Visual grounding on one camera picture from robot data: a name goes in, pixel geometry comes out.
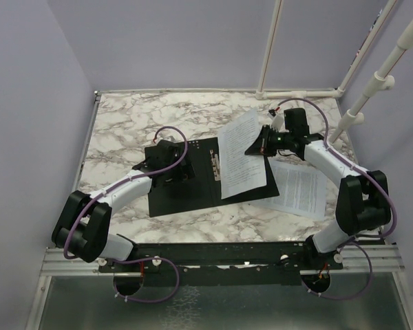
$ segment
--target floor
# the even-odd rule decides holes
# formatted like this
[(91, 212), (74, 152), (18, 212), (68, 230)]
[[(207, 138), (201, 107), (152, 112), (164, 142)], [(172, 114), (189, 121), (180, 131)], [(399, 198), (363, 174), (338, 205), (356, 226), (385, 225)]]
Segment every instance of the floor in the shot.
[[(328, 116), (333, 130), (340, 119), (336, 100), (315, 99)], [(144, 159), (143, 149), (152, 145), (155, 131), (163, 125), (178, 127), (189, 140), (211, 138), (217, 130), (249, 109), (257, 109), (260, 124), (268, 124), (269, 109), (278, 100), (256, 100), (253, 93), (107, 93), (101, 97), (94, 129), (85, 158), (80, 189), (90, 192), (124, 176)], [(303, 106), (291, 101), (282, 106)], [(312, 133), (324, 130), (321, 116), (306, 105)], [(173, 135), (162, 132), (164, 137)], [(353, 159), (347, 136), (342, 136), (342, 153)], [(296, 157), (277, 158), (305, 164)], [(112, 216), (110, 232), (139, 243), (296, 241), (322, 229), (335, 216), (337, 188), (328, 182), (324, 221), (269, 210), (248, 203), (221, 206), (151, 218), (147, 196), (138, 198)]]

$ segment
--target gray wall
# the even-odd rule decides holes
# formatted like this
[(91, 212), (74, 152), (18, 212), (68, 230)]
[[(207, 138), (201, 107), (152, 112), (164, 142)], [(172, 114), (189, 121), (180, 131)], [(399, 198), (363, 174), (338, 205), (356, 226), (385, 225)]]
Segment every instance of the gray wall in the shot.
[[(386, 0), (284, 0), (267, 87), (338, 87)], [(274, 0), (48, 0), (99, 90), (256, 88)]]
[(23, 329), (94, 95), (44, 0), (0, 0), (0, 329)]
[[(413, 0), (403, 1), (341, 99), (343, 111), (355, 98), (395, 46), (413, 18)], [(364, 107), (366, 122), (350, 129), (361, 165), (381, 169), (388, 176), (390, 195), (399, 215), (393, 237), (401, 250), (413, 291), (413, 48), (405, 53), (391, 73), (392, 91), (380, 91)]]

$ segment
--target marble table top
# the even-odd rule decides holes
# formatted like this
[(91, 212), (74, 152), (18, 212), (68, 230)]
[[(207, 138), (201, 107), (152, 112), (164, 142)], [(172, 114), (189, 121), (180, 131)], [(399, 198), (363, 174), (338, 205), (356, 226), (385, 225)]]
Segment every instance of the marble table top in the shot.
[[(90, 192), (124, 176), (134, 164), (144, 159), (144, 147), (151, 146), (153, 135), (164, 125), (178, 127), (188, 140), (212, 138), (218, 129), (249, 109), (257, 109), (260, 124), (269, 124), (269, 109), (278, 100), (256, 100), (253, 93), (107, 93), (101, 97), (94, 129), (85, 158), (80, 190)], [(328, 117), (330, 130), (340, 119), (335, 99), (314, 99)], [(282, 109), (298, 104), (287, 102)], [(311, 133), (324, 132), (320, 114), (307, 110)], [(162, 137), (176, 132), (163, 131)], [(353, 152), (343, 135), (342, 153), (353, 159)], [(291, 164), (310, 164), (299, 158), (276, 159)], [(322, 229), (335, 216), (338, 190), (328, 180), (326, 213), (323, 221), (238, 203), (217, 208), (151, 218), (147, 196), (143, 196), (114, 214), (112, 234), (121, 234), (138, 243), (297, 241)]]

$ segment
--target page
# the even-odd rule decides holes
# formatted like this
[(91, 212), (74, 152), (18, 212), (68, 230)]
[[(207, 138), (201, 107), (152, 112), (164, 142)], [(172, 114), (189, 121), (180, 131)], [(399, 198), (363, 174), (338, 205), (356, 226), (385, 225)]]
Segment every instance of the page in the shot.
[(246, 149), (260, 133), (255, 109), (218, 131), (222, 199), (266, 185), (262, 156), (246, 156)]
[(251, 204), (302, 215), (316, 220), (324, 219), (326, 209), (326, 176), (307, 166), (269, 160), (280, 196), (252, 201)]

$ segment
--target purple cable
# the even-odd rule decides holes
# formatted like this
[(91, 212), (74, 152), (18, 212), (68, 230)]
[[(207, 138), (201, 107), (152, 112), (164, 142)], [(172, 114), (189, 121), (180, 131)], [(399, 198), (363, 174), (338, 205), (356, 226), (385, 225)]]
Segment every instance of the purple cable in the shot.
[[(153, 172), (148, 172), (148, 173), (143, 173), (143, 174), (139, 174), (139, 175), (135, 175), (131, 178), (127, 177), (124, 180), (121, 180), (119, 182), (117, 182), (116, 184), (114, 184), (113, 186), (111, 186), (110, 188), (108, 188), (106, 190), (106, 193), (110, 193), (111, 191), (117, 189), (117, 187), (122, 186), (123, 184), (126, 184), (127, 182), (133, 181), (135, 179), (139, 179), (140, 177), (149, 177), (152, 175), (156, 175), (156, 174), (161, 174), (163, 172), (166, 172), (168, 170), (171, 170), (173, 167), (177, 166), (185, 157), (185, 155), (187, 154), (188, 151), (188, 141), (187, 138), (185, 137), (184, 133), (182, 133), (179, 129), (172, 127), (172, 126), (163, 126), (160, 129), (158, 129), (154, 135), (154, 140), (156, 140), (156, 137), (158, 136), (159, 132), (161, 132), (163, 129), (173, 129), (176, 132), (178, 132), (182, 138), (184, 139), (184, 152), (182, 153), (182, 155), (180, 156), (180, 158), (174, 162), (172, 165), (167, 166), (165, 168), (162, 168), (160, 170), (154, 170)], [(84, 208), (83, 210), (80, 212), (80, 214), (77, 216), (74, 224), (72, 225), (72, 227), (70, 228), (69, 234), (66, 238), (66, 242), (64, 243), (64, 250), (63, 250), (63, 255), (66, 259), (72, 260), (72, 259), (76, 259), (76, 256), (70, 256), (68, 254), (69, 251), (69, 245), (70, 245), (70, 241), (72, 240), (72, 236), (74, 235), (74, 232), (76, 230), (76, 227), (78, 227), (78, 224), (80, 223), (81, 219), (84, 217), (84, 215), (86, 214), (86, 212), (89, 210), (89, 208), (92, 206), (92, 204), (94, 204), (98, 199), (100, 199), (103, 196), (103, 193), (98, 194), (97, 196), (95, 196)]]
[(350, 163), (349, 161), (347, 161), (344, 157), (342, 157), (340, 154), (338, 154), (338, 152), (336, 152), (334, 149), (332, 149), (329, 146), (328, 143), (328, 134), (329, 134), (329, 123), (328, 123), (328, 119), (326, 117), (326, 115), (324, 114), (324, 112), (312, 101), (309, 101), (305, 98), (287, 98), (283, 101), (281, 101), (278, 104), (278, 107), (280, 107), (282, 104), (284, 104), (285, 102), (288, 101), (294, 101), (294, 100), (299, 100), (299, 101), (303, 101), (306, 102), (310, 105), (312, 105), (314, 108), (316, 108), (316, 110), (318, 110), (318, 112), (320, 112), (321, 116), (324, 119), (324, 124), (326, 125), (326, 128), (324, 130), (324, 138), (323, 138), (323, 143), (324, 146), (326, 147), (327, 151), (329, 153), (331, 153), (335, 158), (337, 158), (340, 162), (342, 162), (343, 164), (349, 166), (352, 168), (352, 170), (354, 170), (355, 172), (363, 175), (364, 177), (367, 178), (367, 180), (369, 180), (373, 186), (375, 186), (375, 188), (384, 196), (385, 200), (387, 201), (390, 209), (392, 210), (392, 225), (390, 226), (389, 230), (387, 232), (384, 232), (383, 234), (378, 234), (378, 235), (373, 235), (373, 234), (358, 234), (357, 237), (370, 237), (373, 239), (383, 239), (386, 238), (387, 236), (391, 235), (394, 230), (396, 229), (396, 225), (398, 223), (398, 217), (396, 214), (396, 208), (393, 204), (393, 201), (391, 200), (391, 198), (389, 197), (389, 195), (384, 191), (384, 189), (378, 184), (378, 182), (376, 182), (369, 174), (367, 174), (365, 171), (361, 170), (360, 168), (357, 168), (355, 165), (352, 165), (352, 163)]
[(178, 268), (177, 268), (176, 265), (175, 265), (173, 262), (171, 262), (170, 260), (168, 260), (168, 259), (166, 259), (166, 258), (160, 258), (160, 257), (158, 257), (158, 256), (155, 256), (155, 257), (151, 257), (151, 258), (143, 258), (143, 259), (132, 260), (132, 261), (117, 261), (117, 260), (115, 260), (115, 262), (121, 263), (121, 264), (123, 264), (123, 265), (128, 265), (128, 264), (132, 264), (132, 263), (141, 263), (141, 262), (144, 262), (144, 261), (152, 261), (152, 260), (162, 260), (162, 261), (170, 264), (170, 266), (172, 266), (172, 268), (174, 268), (174, 271), (176, 272), (176, 284), (174, 285), (173, 291), (172, 291), (168, 296), (165, 296), (164, 298), (153, 299), (153, 300), (146, 300), (146, 299), (134, 298), (134, 297), (131, 297), (131, 296), (123, 296), (122, 294), (119, 293), (118, 288), (116, 287), (116, 284), (114, 284), (114, 289), (115, 289), (115, 292), (116, 292), (115, 298), (118, 297), (118, 296), (120, 296), (120, 297), (122, 297), (122, 298), (124, 298), (124, 299), (131, 300), (131, 301), (134, 301), (134, 302), (137, 302), (137, 303), (158, 304), (158, 303), (163, 303), (163, 302), (166, 301), (166, 300), (169, 300), (172, 296), (175, 295), (175, 293), (177, 292), (177, 290), (178, 290), (178, 288), (179, 288), (179, 281), (180, 281), (180, 279), (179, 279)]
[(369, 288), (370, 285), (372, 284), (372, 279), (373, 279), (372, 261), (370, 260), (370, 257), (368, 256), (367, 252), (366, 252), (358, 243), (356, 243), (356, 242), (349, 242), (349, 243), (347, 243), (346, 245), (354, 245), (354, 246), (356, 246), (357, 248), (359, 248), (359, 249), (364, 253), (364, 255), (365, 255), (366, 258), (367, 258), (367, 262), (368, 262), (368, 264), (369, 264), (370, 273), (369, 273), (369, 277), (368, 277), (368, 279), (367, 279), (366, 286), (365, 286), (361, 291), (358, 291), (358, 292), (355, 293), (355, 294), (351, 294), (350, 296), (336, 297), (336, 296), (328, 296), (328, 295), (319, 294), (318, 292), (315, 292), (315, 291), (309, 289), (309, 287), (305, 284), (305, 282), (304, 282), (304, 281), (301, 281), (301, 283), (304, 285), (304, 287), (308, 290), (308, 293), (313, 294), (314, 296), (317, 296), (317, 297), (319, 297), (319, 298), (325, 298), (325, 299), (329, 299), (329, 300), (351, 300), (351, 299), (355, 299), (355, 298), (360, 297), (361, 295), (363, 295), (363, 294), (368, 290), (368, 288)]

